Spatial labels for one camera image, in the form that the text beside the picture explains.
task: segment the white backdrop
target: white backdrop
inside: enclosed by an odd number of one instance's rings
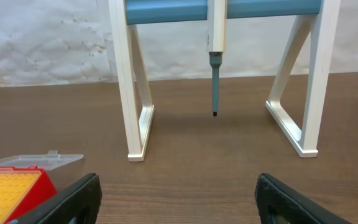
[[[228,20],[221,76],[275,75],[293,20]],[[100,21],[95,0],[0,0],[0,86],[115,82],[111,34]],[[150,80],[211,76],[206,21],[138,29]],[[309,45],[294,74],[308,73]],[[358,1],[342,0],[331,72],[358,72]]]

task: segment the transparent plastic lid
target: transparent plastic lid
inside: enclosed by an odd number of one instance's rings
[[[45,170],[53,170],[71,162],[82,159],[84,155],[64,155],[57,154],[57,151],[49,151],[44,155],[19,155],[0,159],[1,166],[10,166],[16,168],[28,168],[29,166],[38,166]]]

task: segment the white metal frame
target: white metal frame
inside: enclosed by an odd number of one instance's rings
[[[128,143],[128,159],[130,162],[139,162],[144,160],[154,105],[136,25],[128,26],[126,22],[125,0],[109,0],[109,15]],[[139,120],[137,118],[134,75],[142,101]]]
[[[317,140],[340,3],[340,0],[322,0],[318,15],[296,17],[280,68],[266,101],[267,109],[300,157],[316,157],[318,153]],[[310,71],[301,130],[282,108],[280,99],[309,32],[311,32]]]

